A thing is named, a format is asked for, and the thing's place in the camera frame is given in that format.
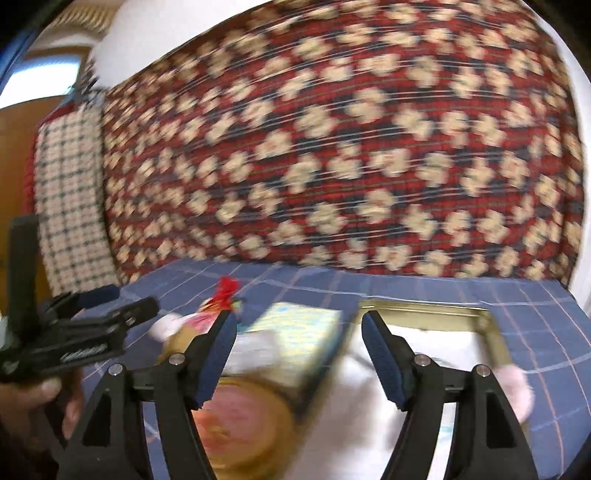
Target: wooden door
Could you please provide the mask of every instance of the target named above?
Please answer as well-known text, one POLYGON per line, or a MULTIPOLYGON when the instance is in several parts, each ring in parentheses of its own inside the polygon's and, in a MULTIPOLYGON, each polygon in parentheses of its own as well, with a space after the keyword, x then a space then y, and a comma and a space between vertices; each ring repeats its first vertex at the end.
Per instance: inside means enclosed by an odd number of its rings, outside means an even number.
MULTIPOLYGON (((31 100, 0 109, 0 311, 7 311, 7 240, 11 221, 22 213, 24 166, 37 124, 57 107, 62 96, 31 100)), ((41 258, 37 258, 37 300, 50 297, 41 258)))

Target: white wall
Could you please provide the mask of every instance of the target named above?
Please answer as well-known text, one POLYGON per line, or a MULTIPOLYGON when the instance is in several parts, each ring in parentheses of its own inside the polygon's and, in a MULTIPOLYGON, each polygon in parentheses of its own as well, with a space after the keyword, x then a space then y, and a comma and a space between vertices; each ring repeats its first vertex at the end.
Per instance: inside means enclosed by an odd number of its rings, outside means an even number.
POLYGON ((223 20, 267 0, 127 0, 94 50, 102 86, 115 86, 223 20))

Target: pink fluffy toy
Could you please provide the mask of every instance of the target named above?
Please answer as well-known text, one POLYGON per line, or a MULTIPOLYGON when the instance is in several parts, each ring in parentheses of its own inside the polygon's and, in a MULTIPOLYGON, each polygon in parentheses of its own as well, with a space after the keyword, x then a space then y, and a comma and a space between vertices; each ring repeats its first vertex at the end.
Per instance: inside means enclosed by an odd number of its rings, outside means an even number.
POLYGON ((517 420, 523 423, 534 408, 534 391, 527 383, 526 373, 517 365, 503 365, 495 368, 494 373, 517 420))

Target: black clamp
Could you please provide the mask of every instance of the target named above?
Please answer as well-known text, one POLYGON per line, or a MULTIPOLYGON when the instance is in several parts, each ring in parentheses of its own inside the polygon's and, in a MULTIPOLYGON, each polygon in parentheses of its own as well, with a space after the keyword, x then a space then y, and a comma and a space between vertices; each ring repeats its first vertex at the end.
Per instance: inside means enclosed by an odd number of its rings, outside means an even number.
POLYGON ((382 480, 426 480, 445 403, 456 403, 452 447, 444 480, 537 480, 527 441, 491 369, 441 367, 416 355, 376 311, 362 335, 389 400, 407 411, 382 480))
POLYGON ((142 402, 154 402, 171 480, 215 480, 191 415, 213 395, 236 338, 221 312, 209 332, 154 367, 111 365, 60 459, 57 480, 151 480, 142 402))

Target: white checkered towel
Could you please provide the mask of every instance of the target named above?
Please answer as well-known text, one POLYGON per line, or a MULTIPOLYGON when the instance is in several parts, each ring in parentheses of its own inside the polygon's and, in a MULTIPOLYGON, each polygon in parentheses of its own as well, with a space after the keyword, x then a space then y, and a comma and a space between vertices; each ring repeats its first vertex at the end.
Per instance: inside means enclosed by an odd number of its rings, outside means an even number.
POLYGON ((54 295, 119 284, 104 221, 101 108, 44 124, 35 151, 35 210, 54 295))

